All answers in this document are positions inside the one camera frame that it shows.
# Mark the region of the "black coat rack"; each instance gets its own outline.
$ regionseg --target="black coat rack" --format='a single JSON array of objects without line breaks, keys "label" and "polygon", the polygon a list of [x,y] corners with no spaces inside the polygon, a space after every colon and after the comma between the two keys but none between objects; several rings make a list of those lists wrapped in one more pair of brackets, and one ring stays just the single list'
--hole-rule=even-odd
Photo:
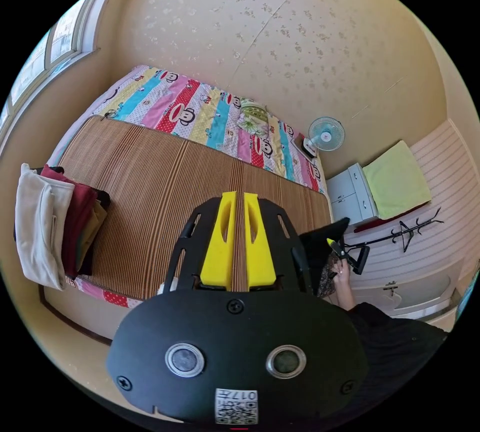
[{"label": "black coat rack", "polygon": [[[431,223],[445,223],[442,220],[436,220],[436,217],[439,214],[440,208],[441,207],[438,207],[435,215],[432,218],[429,218],[428,220],[425,220],[425,222],[419,223],[419,221],[418,221],[419,219],[417,218],[416,225],[414,227],[407,227],[400,220],[399,221],[400,222],[400,231],[399,232],[394,232],[394,230],[392,229],[391,232],[390,232],[390,235],[387,235],[386,237],[378,238],[377,240],[371,240],[370,242],[356,243],[354,245],[344,244],[344,246],[345,246],[345,248],[348,248],[348,251],[350,251],[350,250],[354,250],[356,248],[365,247],[366,245],[371,245],[373,243],[383,242],[384,240],[390,240],[391,239],[391,241],[393,243],[397,243],[395,239],[398,238],[398,237],[401,237],[401,241],[402,241],[403,248],[404,248],[403,252],[405,253],[407,251],[409,245],[410,245],[410,242],[411,242],[412,238],[414,237],[415,232],[417,232],[419,235],[421,235],[422,234],[420,232],[421,228],[426,227],[427,225],[430,225]],[[406,234],[408,234],[408,240],[405,243],[405,237],[404,236]]]}]

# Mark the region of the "hand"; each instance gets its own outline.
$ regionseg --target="hand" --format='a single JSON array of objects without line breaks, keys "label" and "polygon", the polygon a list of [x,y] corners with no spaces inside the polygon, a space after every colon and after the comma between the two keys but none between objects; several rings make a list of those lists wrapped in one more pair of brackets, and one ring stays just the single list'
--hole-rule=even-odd
[{"label": "hand", "polygon": [[350,283],[350,265],[346,259],[339,260],[333,264],[333,272],[336,272],[333,282],[335,284],[349,284]]}]

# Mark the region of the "qr code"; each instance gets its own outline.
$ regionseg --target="qr code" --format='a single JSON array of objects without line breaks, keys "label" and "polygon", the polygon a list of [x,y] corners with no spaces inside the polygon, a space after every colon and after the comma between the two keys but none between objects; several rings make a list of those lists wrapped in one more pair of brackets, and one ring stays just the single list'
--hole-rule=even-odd
[{"label": "qr code", "polygon": [[218,388],[215,392],[216,423],[246,425],[259,422],[256,390]]}]

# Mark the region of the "red cloth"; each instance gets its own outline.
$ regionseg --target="red cloth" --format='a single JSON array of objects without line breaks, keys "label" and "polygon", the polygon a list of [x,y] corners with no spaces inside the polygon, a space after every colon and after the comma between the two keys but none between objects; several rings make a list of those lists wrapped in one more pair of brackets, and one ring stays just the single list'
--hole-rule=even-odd
[{"label": "red cloth", "polygon": [[97,199],[97,192],[88,185],[69,180],[63,174],[52,170],[48,165],[44,166],[40,175],[75,185],[66,213],[63,242],[61,244],[61,261],[65,269],[65,275],[76,278],[78,275],[75,263],[77,258],[77,240],[90,219],[95,200]]}]

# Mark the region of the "striped bamboo mat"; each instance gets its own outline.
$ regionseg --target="striped bamboo mat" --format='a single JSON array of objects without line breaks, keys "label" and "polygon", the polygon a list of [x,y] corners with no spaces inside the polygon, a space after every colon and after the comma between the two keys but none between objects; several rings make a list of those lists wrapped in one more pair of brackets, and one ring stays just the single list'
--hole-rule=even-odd
[{"label": "striped bamboo mat", "polygon": [[297,233],[330,223],[327,199],[307,187],[204,145],[126,122],[89,118],[59,165],[72,180],[110,194],[95,243],[93,272],[105,290],[145,300],[164,281],[185,221],[203,201],[238,193],[232,290],[247,289],[243,198],[257,193],[283,207]]}]

